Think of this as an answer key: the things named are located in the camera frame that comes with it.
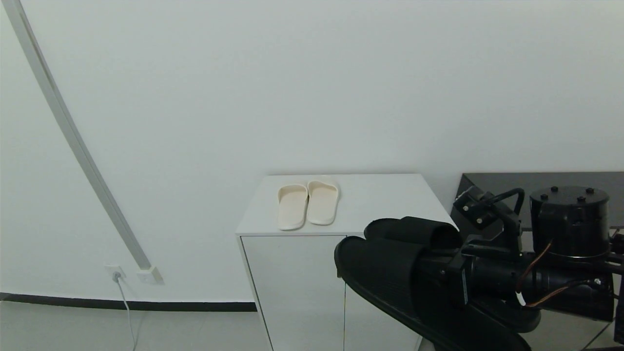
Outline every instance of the white cabinet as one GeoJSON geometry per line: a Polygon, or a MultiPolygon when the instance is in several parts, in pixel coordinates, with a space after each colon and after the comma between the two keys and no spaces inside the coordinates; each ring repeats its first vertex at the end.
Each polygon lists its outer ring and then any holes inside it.
{"type": "Polygon", "coordinates": [[[346,287],[344,351],[417,350],[421,336],[346,287]]]}
{"type": "Polygon", "coordinates": [[[333,259],[342,238],[243,238],[274,351],[343,349],[344,282],[333,259]]]}
{"type": "Polygon", "coordinates": [[[413,351],[420,336],[337,278],[334,248],[379,218],[452,223],[419,174],[332,175],[341,189],[331,225],[276,228],[277,192],[314,175],[272,175],[258,186],[236,239],[273,351],[413,351]]]}

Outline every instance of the white slipper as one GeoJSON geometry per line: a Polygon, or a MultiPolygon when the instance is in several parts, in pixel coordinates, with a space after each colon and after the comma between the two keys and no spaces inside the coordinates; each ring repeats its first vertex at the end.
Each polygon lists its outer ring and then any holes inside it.
{"type": "Polygon", "coordinates": [[[318,225],[330,225],[336,218],[336,208],[340,188],[332,178],[318,177],[308,182],[310,204],[308,205],[308,222],[318,225]]]}
{"type": "Polygon", "coordinates": [[[280,230],[299,229],[306,220],[308,188],[305,184],[289,184],[277,192],[277,228],[280,230]]]}

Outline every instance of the electrical socket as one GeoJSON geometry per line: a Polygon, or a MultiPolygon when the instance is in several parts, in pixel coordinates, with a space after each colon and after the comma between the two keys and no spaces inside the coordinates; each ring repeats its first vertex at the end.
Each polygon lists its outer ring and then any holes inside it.
{"type": "Polygon", "coordinates": [[[112,265],[112,264],[105,264],[104,265],[104,269],[106,270],[106,272],[109,274],[110,278],[113,279],[113,275],[118,272],[121,275],[121,278],[124,279],[125,278],[125,273],[124,271],[121,269],[120,266],[118,265],[112,265]]]}

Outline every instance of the cylindrical motor housing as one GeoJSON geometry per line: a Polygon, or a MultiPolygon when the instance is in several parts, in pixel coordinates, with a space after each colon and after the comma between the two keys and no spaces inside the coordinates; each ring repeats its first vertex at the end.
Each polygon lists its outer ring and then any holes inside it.
{"type": "Polygon", "coordinates": [[[610,252],[609,196],[591,187],[540,189],[530,196],[533,248],[547,256],[576,262],[602,260],[610,252]]]}

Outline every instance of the gray floor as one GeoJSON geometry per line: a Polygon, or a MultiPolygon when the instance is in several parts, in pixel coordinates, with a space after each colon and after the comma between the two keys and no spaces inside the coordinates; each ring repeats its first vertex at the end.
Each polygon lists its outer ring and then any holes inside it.
{"type": "MultiPolygon", "coordinates": [[[[268,351],[256,313],[133,311],[132,324],[138,351],[268,351]]],[[[578,350],[604,325],[543,311],[537,330],[523,337],[536,351],[578,350]]],[[[611,345],[613,326],[592,347],[611,345]]],[[[2,351],[131,349],[125,311],[0,302],[2,351]]]]}

